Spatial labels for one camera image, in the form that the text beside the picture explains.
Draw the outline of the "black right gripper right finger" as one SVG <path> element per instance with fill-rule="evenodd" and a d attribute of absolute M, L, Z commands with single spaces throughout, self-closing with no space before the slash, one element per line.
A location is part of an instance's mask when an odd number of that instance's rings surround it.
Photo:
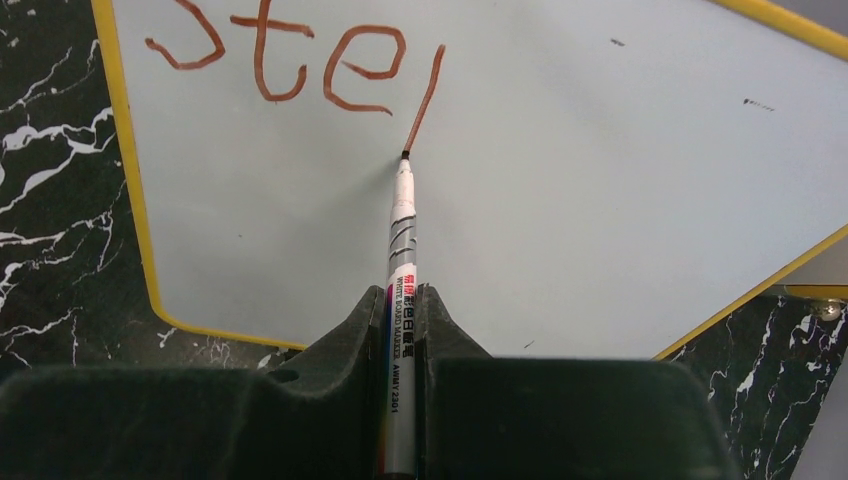
<path fill-rule="evenodd" d="M 424 479 L 737 479 L 720 420 L 686 367 L 498 358 L 418 290 Z"/>

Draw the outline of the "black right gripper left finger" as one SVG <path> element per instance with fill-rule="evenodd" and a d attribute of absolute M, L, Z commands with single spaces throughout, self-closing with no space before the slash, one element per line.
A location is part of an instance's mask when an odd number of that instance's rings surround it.
<path fill-rule="evenodd" d="M 364 479 L 384 292 L 270 372 L 42 367 L 1 386 L 5 479 Z"/>

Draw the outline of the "white orange whiteboard marker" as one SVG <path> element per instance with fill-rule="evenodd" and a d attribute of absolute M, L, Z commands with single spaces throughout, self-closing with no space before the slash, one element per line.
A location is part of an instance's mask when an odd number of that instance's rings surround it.
<path fill-rule="evenodd" d="M 382 394 L 377 479 L 415 479 L 417 466 L 415 307 L 416 209 L 410 152 L 400 155 L 390 212 L 388 278 L 383 333 Z"/>

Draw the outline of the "yellow framed whiteboard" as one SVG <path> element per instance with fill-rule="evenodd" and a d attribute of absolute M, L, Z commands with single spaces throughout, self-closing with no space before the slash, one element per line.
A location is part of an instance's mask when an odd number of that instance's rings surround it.
<path fill-rule="evenodd" d="M 765 1 L 96 1 L 154 311 L 306 345 L 418 272 L 499 355 L 673 350 L 847 232 L 847 41 Z"/>

